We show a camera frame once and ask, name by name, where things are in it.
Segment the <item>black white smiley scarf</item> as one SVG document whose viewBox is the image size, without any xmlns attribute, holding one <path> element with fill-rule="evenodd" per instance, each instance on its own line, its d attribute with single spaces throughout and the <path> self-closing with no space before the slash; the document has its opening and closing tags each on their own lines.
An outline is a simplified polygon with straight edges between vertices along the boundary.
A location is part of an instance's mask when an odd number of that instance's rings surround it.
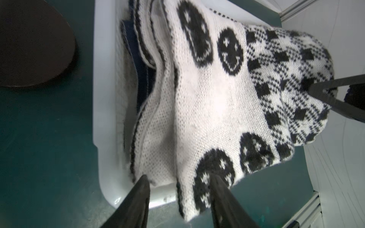
<svg viewBox="0 0 365 228">
<path fill-rule="evenodd" d="M 154 70 L 135 125 L 130 171 L 176 184 L 181 217 L 211 207 L 212 174 L 232 187 L 315 140 L 330 106 L 308 88 L 334 78 L 312 35 L 247 25 L 201 1 L 135 1 L 143 61 Z"/>
</svg>

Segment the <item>navy plaid scarf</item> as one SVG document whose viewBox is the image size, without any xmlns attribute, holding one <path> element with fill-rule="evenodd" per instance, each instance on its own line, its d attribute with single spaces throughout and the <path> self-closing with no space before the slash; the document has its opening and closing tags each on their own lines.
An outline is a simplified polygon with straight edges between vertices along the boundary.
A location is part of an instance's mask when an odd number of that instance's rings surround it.
<svg viewBox="0 0 365 228">
<path fill-rule="evenodd" d="M 132 57 L 137 74 L 136 110 L 141 110 L 142 104 L 152 92 L 155 81 L 155 63 L 143 41 L 141 16 L 137 12 L 145 1 L 128 1 L 129 20 L 120 22 L 121 34 L 125 47 Z"/>
</svg>

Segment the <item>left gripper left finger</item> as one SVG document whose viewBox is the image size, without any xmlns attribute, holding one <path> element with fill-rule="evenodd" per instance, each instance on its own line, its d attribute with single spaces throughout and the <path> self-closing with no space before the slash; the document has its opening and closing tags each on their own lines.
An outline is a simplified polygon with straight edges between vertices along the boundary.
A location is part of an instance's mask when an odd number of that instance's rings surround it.
<svg viewBox="0 0 365 228">
<path fill-rule="evenodd" d="M 103 228 L 145 228 L 148 222 L 150 183 L 142 175 Z"/>
</svg>

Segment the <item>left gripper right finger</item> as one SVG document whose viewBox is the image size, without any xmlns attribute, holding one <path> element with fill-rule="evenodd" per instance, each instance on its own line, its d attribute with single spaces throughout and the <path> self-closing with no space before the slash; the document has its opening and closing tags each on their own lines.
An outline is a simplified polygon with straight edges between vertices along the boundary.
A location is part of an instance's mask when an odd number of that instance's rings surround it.
<svg viewBox="0 0 365 228">
<path fill-rule="evenodd" d="M 210 198 L 215 228 L 257 228 L 220 176 L 210 175 Z"/>
</svg>

